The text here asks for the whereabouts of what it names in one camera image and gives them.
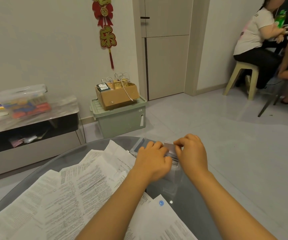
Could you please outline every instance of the cardboard box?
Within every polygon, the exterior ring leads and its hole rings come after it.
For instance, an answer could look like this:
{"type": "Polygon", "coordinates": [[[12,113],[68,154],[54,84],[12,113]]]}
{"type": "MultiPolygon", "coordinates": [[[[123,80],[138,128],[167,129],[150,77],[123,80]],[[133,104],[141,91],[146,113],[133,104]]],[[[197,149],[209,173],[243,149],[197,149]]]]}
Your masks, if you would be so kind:
{"type": "Polygon", "coordinates": [[[139,98],[137,86],[134,83],[127,82],[127,86],[124,86],[125,89],[114,89],[114,86],[112,86],[111,83],[108,83],[107,85],[111,87],[112,90],[100,92],[97,87],[95,87],[97,99],[105,110],[117,109],[133,104],[134,102],[131,101],[130,98],[133,100],[139,98]]]}

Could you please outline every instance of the white t-shirt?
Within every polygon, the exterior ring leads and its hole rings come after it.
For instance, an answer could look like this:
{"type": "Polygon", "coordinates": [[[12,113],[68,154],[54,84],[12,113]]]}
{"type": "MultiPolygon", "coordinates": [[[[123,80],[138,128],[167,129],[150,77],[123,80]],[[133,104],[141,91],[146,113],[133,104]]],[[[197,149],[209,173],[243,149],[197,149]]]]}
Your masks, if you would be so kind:
{"type": "Polygon", "coordinates": [[[235,47],[234,55],[239,55],[253,48],[263,45],[264,39],[259,31],[260,28],[272,25],[274,23],[273,14],[266,8],[262,8],[255,16],[246,24],[241,37],[235,47]]]}

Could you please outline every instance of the red ribbon bow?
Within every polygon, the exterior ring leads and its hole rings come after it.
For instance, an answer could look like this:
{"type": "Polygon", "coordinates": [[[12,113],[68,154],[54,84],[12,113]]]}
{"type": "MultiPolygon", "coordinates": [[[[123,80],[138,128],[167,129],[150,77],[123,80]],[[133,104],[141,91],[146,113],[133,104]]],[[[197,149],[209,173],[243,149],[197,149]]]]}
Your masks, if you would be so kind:
{"type": "Polygon", "coordinates": [[[111,26],[113,25],[111,19],[113,18],[113,6],[111,3],[107,4],[106,6],[101,6],[98,2],[93,2],[93,11],[94,11],[94,16],[98,20],[98,26],[101,26],[102,28],[104,27],[104,21],[107,25],[111,26]]]}

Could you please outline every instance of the green bottle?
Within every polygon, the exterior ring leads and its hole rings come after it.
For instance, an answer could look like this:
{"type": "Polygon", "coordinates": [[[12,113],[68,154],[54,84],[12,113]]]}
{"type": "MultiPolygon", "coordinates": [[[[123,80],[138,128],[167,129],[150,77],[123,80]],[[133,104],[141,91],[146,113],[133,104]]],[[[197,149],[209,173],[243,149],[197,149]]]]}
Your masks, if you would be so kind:
{"type": "Polygon", "coordinates": [[[284,26],[285,20],[286,20],[286,10],[282,10],[280,14],[276,17],[275,24],[279,28],[282,28],[284,26]]]}

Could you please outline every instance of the light green storage box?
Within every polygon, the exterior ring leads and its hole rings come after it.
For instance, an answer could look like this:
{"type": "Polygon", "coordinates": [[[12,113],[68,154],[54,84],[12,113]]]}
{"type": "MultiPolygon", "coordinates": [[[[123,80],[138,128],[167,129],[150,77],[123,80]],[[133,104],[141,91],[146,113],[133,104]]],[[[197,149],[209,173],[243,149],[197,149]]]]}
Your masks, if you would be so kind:
{"type": "Polygon", "coordinates": [[[104,138],[119,136],[146,127],[146,103],[142,96],[136,103],[105,111],[97,99],[90,103],[90,110],[98,121],[104,138]]]}

